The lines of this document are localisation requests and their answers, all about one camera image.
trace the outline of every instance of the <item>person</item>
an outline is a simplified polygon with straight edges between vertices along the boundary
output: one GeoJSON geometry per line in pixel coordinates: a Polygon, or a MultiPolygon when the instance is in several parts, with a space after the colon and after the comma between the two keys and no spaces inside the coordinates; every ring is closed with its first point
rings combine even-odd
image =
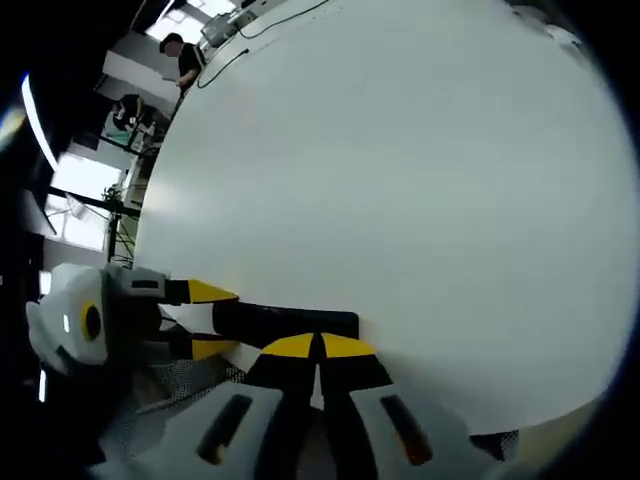
{"type": "Polygon", "coordinates": [[[160,53],[178,58],[180,78],[176,85],[184,94],[198,78],[204,66],[204,55],[197,45],[186,43],[177,33],[170,33],[160,42],[160,53]]]}
{"type": "Polygon", "coordinates": [[[145,105],[139,95],[124,95],[120,100],[115,102],[111,108],[114,125],[118,127],[119,130],[132,130],[136,126],[138,118],[142,117],[143,107],[145,107],[145,105]]]}
{"type": "Polygon", "coordinates": [[[157,108],[144,103],[140,95],[124,95],[113,104],[113,124],[122,131],[149,131],[154,126],[154,137],[162,138],[169,128],[169,119],[157,108]]]}

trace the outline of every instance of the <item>wall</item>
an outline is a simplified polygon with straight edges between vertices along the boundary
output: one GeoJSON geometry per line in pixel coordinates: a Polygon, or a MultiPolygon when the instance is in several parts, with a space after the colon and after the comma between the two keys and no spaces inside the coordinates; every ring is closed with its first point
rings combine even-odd
{"type": "MultiPolygon", "coordinates": [[[[154,55],[161,57],[157,48],[154,55]]],[[[110,77],[137,85],[147,92],[175,104],[180,97],[180,90],[173,82],[162,79],[163,76],[178,78],[178,62],[174,59],[173,63],[174,68],[171,71],[168,71],[168,69],[153,70],[149,66],[137,63],[136,60],[109,51],[102,71],[110,77]]]]}
{"type": "Polygon", "coordinates": [[[175,103],[154,95],[137,85],[133,85],[129,82],[113,77],[107,77],[107,79],[102,82],[102,85],[100,85],[100,88],[98,89],[98,93],[110,98],[111,100],[119,100],[124,95],[133,93],[139,95],[146,104],[156,107],[166,115],[171,114],[175,105],[175,103]]]}
{"type": "Polygon", "coordinates": [[[110,143],[103,142],[98,143],[98,149],[92,150],[90,148],[72,143],[67,148],[69,153],[78,155],[80,157],[88,158],[89,160],[95,160],[96,162],[104,163],[114,168],[119,168],[123,172],[131,168],[131,162],[133,156],[122,151],[120,148],[111,145],[110,143]]]}
{"type": "Polygon", "coordinates": [[[159,42],[137,32],[129,32],[118,41],[111,51],[121,57],[155,70],[160,76],[178,76],[178,62],[160,53],[159,42]]]}
{"type": "Polygon", "coordinates": [[[95,250],[76,247],[55,240],[44,240],[44,270],[50,272],[61,263],[76,263],[78,265],[91,265],[102,267],[106,263],[106,254],[95,250]]]}

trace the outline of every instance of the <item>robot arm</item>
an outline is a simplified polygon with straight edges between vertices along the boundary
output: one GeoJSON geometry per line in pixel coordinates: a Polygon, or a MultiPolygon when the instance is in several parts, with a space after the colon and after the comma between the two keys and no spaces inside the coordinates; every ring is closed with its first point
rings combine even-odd
{"type": "Polygon", "coordinates": [[[161,324],[158,304],[237,298],[198,280],[172,280],[145,268],[62,264],[52,271],[51,293],[27,304],[29,339],[43,362],[70,374],[74,366],[104,365],[110,354],[123,350],[128,335],[155,334],[161,324]]]}

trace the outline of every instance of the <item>white panel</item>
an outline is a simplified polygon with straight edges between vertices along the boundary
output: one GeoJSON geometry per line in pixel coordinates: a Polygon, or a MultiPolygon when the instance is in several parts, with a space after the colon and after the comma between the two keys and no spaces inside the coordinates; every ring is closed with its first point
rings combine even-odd
{"type": "Polygon", "coordinates": [[[636,307],[640,212],[588,64],[492,0],[330,2],[236,38],[203,80],[245,47],[178,112],[137,264],[358,312],[394,377],[472,433],[603,391],[636,307]]]}
{"type": "Polygon", "coordinates": [[[102,71],[111,77],[137,85],[169,102],[176,103],[180,97],[180,89],[173,82],[163,80],[161,73],[111,51],[107,52],[102,71]]]}

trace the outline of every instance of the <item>black shirt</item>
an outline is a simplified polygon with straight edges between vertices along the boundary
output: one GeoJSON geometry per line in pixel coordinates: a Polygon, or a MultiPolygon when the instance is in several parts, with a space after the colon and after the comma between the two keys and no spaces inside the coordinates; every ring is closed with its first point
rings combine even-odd
{"type": "MultiPolygon", "coordinates": [[[[182,53],[178,57],[180,76],[186,75],[191,70],[197,70],[198,73],[200,73],[202,71],[202,65],[204,65],[204,55],[200,48],[193,43],[185,43],[182,47],[182,53]]],[[[189,82],[188,85],[182,87],[181,90],[185,92],[194,82],[195,79],[189,82]]]]}

